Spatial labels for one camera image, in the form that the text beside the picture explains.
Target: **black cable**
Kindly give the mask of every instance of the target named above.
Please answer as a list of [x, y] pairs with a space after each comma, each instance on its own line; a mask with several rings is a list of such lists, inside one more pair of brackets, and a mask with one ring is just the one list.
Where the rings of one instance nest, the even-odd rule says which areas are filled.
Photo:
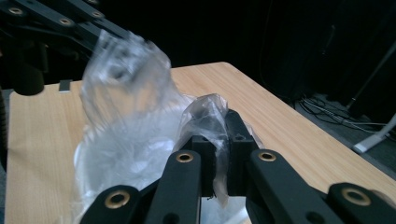
[[[307, 112], [307, 113], [313, 115], [316, 119], [319, 119], [319, 120], [321, 120], [321, 121], [324, 121], [324, 122], [327, 122], [327, 123], [330, 123], [330, 124], [343, 125], [343, 126], [349, 128], [349, 129], [352, 129], [352, 130], [360, 130], [360, 131], [364, 131], [364, 130], [365, 130], [365, 131], [369, 131], [369, 132], [371, 131], [371, 130], [368, 130], [367, 128], [363, 130], [363, 129], [359, 129], [359, 128], [350, 126], [350, 124], [348, 124], [347, 122], [344, 122], [344, 120], [348, 120], [349, 117], [345, 117], [345, 116], [342, 116], [342, 115], [333, 113], [333, 112], [330, 111], [330, 110], [329, 110], [329, 112], [333, 113], [333, 115], [328, 114], [328, 113], [326, 113], [326, 112], [324, 112], [324, 111], [322, 111], [322, 110], [320, 110], [320, 109], [318, 109], [318, 108], [317, 108], [317, 110], [319, 110], [319, 112], [315, 112], [314, 110], [312, 110], [311, 108], [309, 108], [309, 106], [314, 105], [314, 106], [312, 106], [312, 107], [314, 107], [314, 108], [315, 108], [315, 106], [320, 107], [320, 108], [322, 108], [323, 106], [318, 105], [316, 102], [312, 102], [312, 101], [308, 102], [308, 100], [309, 100], [309, 99], [300, 100], [300, 101], [299, 101], [299, 104], [300, 104], [301, 108], [302, 108], [305, 112]], [[319, 116], [326, 116], [327, 118], [332, 119], [333, 122], [330, 121], [330, 120], [327, 120], [327, 119], [322, 119], [322, 118], [320, 118]]]

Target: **table surface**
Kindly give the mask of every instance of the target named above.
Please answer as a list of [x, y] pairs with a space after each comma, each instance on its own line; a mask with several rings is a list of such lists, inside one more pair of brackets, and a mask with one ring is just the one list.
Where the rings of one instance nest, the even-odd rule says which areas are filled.
[[[396, 201], [396, 181], [322, 131], [228, 63], [172, 69], [189, 95], [218, 93], [251, 124], [266, 148], [281, 153], [312, 187], [327, 192], [338, 182], [376, 189]], [[69, 93], [48, 85], [36, 96], [10, 97], [6, 223], [54, 223], [69, 213], [73, 156], [85, 114], [81, 82]]]

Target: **white stand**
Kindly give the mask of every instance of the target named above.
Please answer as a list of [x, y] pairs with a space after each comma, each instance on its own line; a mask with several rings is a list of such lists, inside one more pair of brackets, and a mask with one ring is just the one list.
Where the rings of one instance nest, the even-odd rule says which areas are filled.
[[368, 149], [372, 148], [373, 146], [384, 140], [386, 137], [385, 135], [395, 126], [396, 126], [396, 113], [393, 115], [393, 118], [390, 120], [390, 122], [384, 128], [381, 129], [381, 131], [359, 142], [358, 144], [353, 146], [353, 149], [359, 153], [366, 152]]

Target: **clear plastic bag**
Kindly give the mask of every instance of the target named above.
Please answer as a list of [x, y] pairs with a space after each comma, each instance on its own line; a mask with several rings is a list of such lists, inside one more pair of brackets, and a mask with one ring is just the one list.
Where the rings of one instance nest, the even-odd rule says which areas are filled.
[[161, 177], [182, 112], [193, 100], [178, 92], [169, 59], [153, 43], [105, 31], [84, 73], [80, 97], [88, 123], [75, 154], [75, 223], [103, 190], [143, 189]]
[[103, 31], [80, 97], [87, 125], [75, 153], [71, 214], [57, 223], [79, 223], [110, 187], [145, 188], [161, 177], [169, 155], [193, 134], [217, 147], [217, 198], [202, 199], [201, 223], [225, 223], [244, 209], [244, 198], [227, 204], [226, 100], [217, 94], [195, 98], [180, 93], [169, 59], [153, 43], [132, 33], [118, 39]]

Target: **dark background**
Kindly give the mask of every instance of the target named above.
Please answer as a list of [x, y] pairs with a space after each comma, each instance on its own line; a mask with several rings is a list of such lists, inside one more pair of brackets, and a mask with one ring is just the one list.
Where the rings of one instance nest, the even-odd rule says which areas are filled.
[[[173, 67], [227, 62], [289, 103], [313, 92], [355, 116], [388, 122], [396, 111], [391, 0], [102, 0], [106, 17], [154, 42]], [[86, 62], [49, 49], [46, 83], [81, 79]], [[1, 85], [12, 84], [1, 62]]]

